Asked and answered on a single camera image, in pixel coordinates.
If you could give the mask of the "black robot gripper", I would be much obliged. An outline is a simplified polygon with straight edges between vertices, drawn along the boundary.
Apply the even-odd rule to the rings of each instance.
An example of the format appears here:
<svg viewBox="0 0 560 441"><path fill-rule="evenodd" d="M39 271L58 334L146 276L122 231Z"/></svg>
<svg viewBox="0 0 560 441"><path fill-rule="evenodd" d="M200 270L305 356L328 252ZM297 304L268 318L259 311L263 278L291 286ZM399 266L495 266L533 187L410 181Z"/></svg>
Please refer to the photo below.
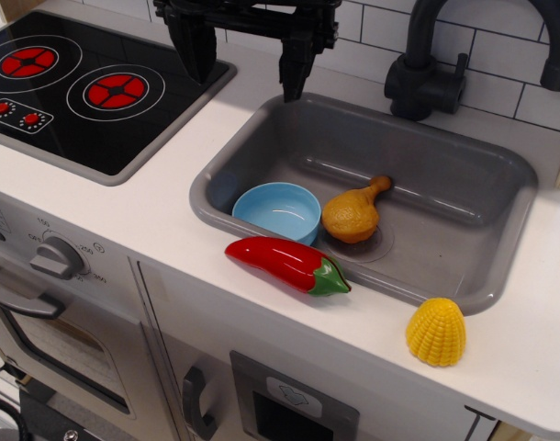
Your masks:
<svg viewBox="0 0 560 441"><path fill-rule="evenodd" d="M217 58L215 30L281 40L284 101L301 98L316 57L337 38L339 1L155 1L187 75L203 84Z"/></svg>

